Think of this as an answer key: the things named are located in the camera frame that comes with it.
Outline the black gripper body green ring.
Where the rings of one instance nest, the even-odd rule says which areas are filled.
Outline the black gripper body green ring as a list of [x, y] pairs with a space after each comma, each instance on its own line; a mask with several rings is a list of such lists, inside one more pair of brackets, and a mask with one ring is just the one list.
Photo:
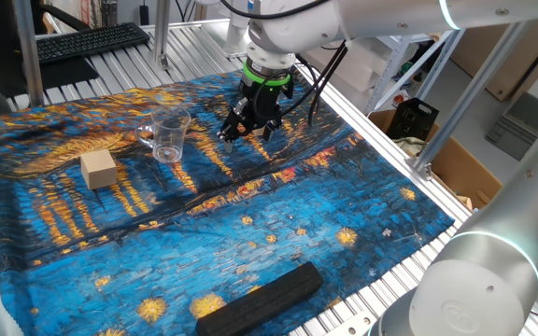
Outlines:
[[282, 113], [278, 98], [280, 94], [291, 98], [293, 82], [291, 70], [276, 70], [271, 75], [260, 75], [253, 71], [251, 61], [243, 64], [239, 84], [246, 101], [242, 110], [243, 125], [281, 125]]

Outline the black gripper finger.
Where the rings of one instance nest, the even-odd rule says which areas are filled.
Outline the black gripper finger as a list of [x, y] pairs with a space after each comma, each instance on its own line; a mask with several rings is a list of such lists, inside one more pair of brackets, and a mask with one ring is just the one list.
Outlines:
[[271, 140], [276, 130], [281, 126], [281, 119], [270, 119], [262, 128], [262, 138], [264, 140]]
[[248, 99], [242, 98], [229, 112], [228, 117], [224, 121], [218, 138], [223, 143], [227, 153], [233, 150], [234, 142], [241, 136], [242, 132], [238, 130], [238, 126], [247, 121], [247, 113], [245, 112], [248, 106]]

